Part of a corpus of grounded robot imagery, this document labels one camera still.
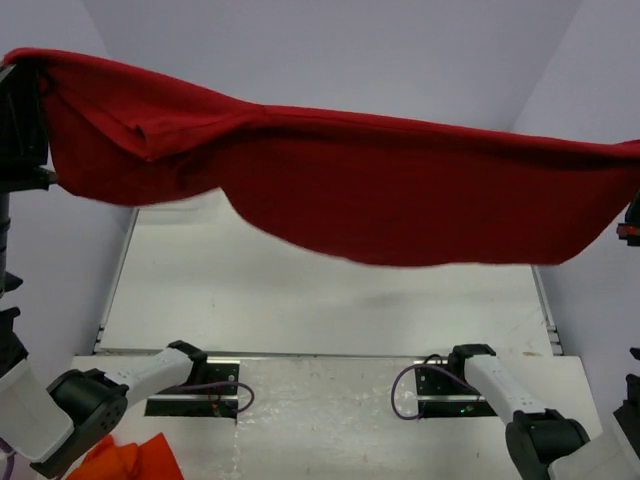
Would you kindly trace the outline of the red t shirt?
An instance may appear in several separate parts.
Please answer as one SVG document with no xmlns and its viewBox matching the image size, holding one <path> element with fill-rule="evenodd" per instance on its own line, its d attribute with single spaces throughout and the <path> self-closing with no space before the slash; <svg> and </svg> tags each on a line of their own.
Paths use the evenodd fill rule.
<svg viewBox="0 0 640 480">
<path fill-rule="evenodd" d="M 221 190 L 256 228 L 374 266 L 563 263 L 639 188 L 639 145 L 262 105 L 100 57 L 21 48 L 73 195 L 142 207 Z"/>
</svg>

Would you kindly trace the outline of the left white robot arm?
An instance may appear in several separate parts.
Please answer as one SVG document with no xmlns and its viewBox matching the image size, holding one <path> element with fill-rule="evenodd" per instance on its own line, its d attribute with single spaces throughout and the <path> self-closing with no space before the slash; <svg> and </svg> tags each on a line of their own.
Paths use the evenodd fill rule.
<svg viewBox="0 0 640 480">
<path fill-rule="evenodd" d="M 37 71 L 29 65 L 1 69 L 1 245 L 8 245 L 10 196 L 46 190 L 55 174 L 46 167 L 48 138 Z M 206 354 L 176 341 L 120 374 L 69 370 L 50 386 L 36 378 L 28 352 L 14 331 L 17 307 L 1 312 L 1 449 L 6 467 L 16 456 L 47 479 L 61 478 L 109 434 L 127 409 L 180 387 L 201 390 L 208 379 Z"/>
</svg>

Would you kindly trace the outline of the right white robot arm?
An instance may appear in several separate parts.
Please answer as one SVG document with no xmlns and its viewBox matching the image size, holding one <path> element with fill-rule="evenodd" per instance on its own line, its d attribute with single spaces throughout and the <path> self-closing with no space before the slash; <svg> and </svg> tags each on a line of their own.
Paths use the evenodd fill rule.
<svg viewBox="0 0 640 480">
<path fill-rule="evenodd" d="M 453 348 L 446 368 L 456 392 L 485 398 L 505 425 L 509 456 L 523 479 L 637 479 L 639 377 L 626 376 L 626 398 L 608 428 L 591 439 L 582 425 L 529 393 L 486 344 Z"/>
</svg>

